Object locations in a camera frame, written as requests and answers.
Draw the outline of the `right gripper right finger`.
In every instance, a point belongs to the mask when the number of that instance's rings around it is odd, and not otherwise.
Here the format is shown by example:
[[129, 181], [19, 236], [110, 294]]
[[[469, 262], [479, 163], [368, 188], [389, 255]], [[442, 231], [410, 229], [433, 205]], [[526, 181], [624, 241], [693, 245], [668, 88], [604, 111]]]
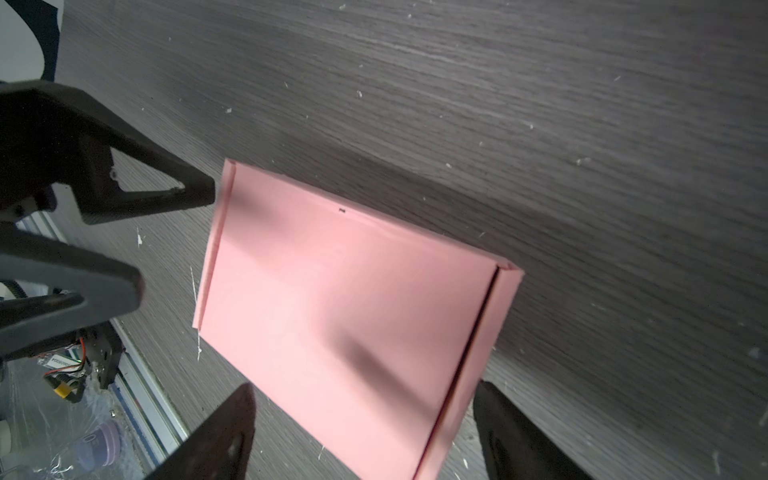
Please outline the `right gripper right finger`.
[[473, 414], [490, 479], [591, 479], [493, 383], [479, 382]]

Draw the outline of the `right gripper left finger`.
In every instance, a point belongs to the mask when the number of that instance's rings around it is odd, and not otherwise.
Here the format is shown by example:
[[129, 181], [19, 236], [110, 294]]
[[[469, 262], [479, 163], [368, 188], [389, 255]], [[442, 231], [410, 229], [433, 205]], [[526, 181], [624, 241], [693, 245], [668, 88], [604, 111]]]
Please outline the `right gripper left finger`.
[[253, 445], [256, 411], [252, 385], [240, 385], [146, 479], [243, 480]]

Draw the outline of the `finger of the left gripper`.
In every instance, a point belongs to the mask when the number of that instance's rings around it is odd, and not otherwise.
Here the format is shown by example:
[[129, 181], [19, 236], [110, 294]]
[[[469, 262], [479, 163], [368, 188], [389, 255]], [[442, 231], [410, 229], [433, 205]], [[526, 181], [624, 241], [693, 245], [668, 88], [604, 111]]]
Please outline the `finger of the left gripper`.
[[10, 224], [1, 226], [1, 280], [60, 290], [1, 302], [3, 360], [66, 344], [80, 330], [137, 310], [144, 294], [136, 267]]
[[[162, 191], [123, 190], [114, 151], [178, 181]], [[84, 91], [36, 80], [1, 86], [1, 219], [53, 211], [69, 186], [83, 221], [100, 224], [210, 205], [214, 180], [129, 125]]]

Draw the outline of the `pink paper box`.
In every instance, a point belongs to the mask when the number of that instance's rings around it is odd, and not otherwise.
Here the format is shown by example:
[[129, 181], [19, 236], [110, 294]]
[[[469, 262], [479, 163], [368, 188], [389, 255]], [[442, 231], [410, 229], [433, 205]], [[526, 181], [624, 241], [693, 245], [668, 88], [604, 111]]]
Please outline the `pink paper box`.
[[287, 176], [224, 164], [193, 325], [362, 479], [434, 479], [524, 273]]

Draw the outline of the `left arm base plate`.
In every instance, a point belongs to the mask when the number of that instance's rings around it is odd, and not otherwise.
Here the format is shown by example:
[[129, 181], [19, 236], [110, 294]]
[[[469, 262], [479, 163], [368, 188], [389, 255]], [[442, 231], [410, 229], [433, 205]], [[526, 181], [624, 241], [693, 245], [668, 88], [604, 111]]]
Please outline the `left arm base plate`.
[[53, 392], [69, 403], [79, 403], [88, 382], [106, 390], [118, 373], [125, 351], [111, 323], [104, 322], [77, 332], [73, 341], [36, 355], [45, 369], [43, 379]]

